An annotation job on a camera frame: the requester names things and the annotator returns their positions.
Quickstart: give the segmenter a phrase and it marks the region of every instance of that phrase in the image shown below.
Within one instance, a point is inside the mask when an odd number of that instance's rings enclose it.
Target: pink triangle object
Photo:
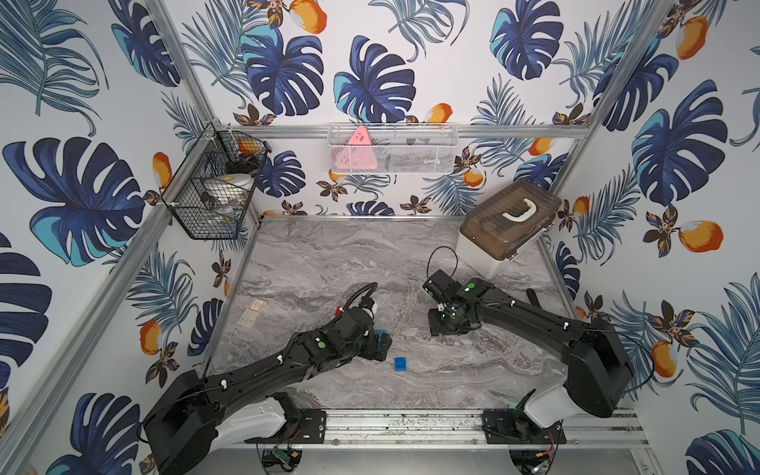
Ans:
[[[372,148],[358,149],[354,147],[356,145],[372,145],[367,127],[364,125],[358,127],[347,145],[351,145],[351,147],[342,147],[333,160],[336,171],[377,169],[378,160]]]

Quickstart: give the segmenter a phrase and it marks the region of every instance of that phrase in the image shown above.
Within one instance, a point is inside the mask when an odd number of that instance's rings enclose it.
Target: gray marble table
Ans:
[[[547,352],[500,328],[485,325],[456,337],[431,337],[422,290],[430,252],[455,247],[459,222],[265,220],[237,290],[209,374],[230,371],[282,348],[294,331],[330,320],[336,306],[365,283],[377,281],[375,329],[393,337],[388,359],[351,364],[287,390],[302,406],[331,408],[488,408],[515,404],[532,388],[564,379],[563,365]],[[454,256],[441,249],[431,263],[450,272]],[[455,279],[475,271],[460,261]],[[533,287],[547,310],[562,314],[549,273],[531,246],[492,281],[527,301]],[[253,329],[237,325],[255,298],[268,307]],[[407,371],[394,370],[394,358]]]

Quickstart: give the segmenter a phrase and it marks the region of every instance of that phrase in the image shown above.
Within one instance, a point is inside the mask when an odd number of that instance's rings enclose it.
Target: tropical leaf wallpaper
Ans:
[[[559,127],[588,121],[650,3],[191,0],[169,10],[222,123]],[[674,75],[676,53],[656,50],[627,86],[635,100],[619,101],[616,125],[638,118]],[[170,109],[177,135],[191,137],[191,115]],[[267,215],[348,215],[370,201],[396,214],[411,195],[429,198],[431,216],[465,214],[515,179],[548,188],[573,145],[478,138],[459,143],[448,175],[339,176],[324,141],[268,142],[274,153],[253,201]]]
[[[2,435],[204,123],[141,0],[0,3]],[[43,436],[37,473],[139,473],[141,416],[201,365],[254,228],[229,242],[166,228]]]
[[[573,61],[553,60],[577,74],[579,98],[603,90],[617,64],[594,70],[601,60],[581,45],[624,44],[606,30],[640,7],[589,24]],[[605,318],[646,349],[623,341],[632,385],[646,382],[630,396],[663,473],[760,473],[760,227],[746,219],[760,173],[760,42],[742,34],[759,15],[744,0],[673,3],[560,191],[545,240],[578,317]]]

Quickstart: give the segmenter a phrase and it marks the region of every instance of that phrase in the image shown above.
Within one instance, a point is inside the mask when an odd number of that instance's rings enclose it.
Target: black wire basket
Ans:
[[[191,239],[237,239],[270,152],[269,144],[242,132],[215,134],[169,207]]]

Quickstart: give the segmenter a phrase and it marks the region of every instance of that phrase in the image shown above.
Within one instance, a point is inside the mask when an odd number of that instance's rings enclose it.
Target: brown translucent lid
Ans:
[[[518,180],[467,213],[459,232],[496,260],[503,261],[554,220],[562,200],[526,180]]]

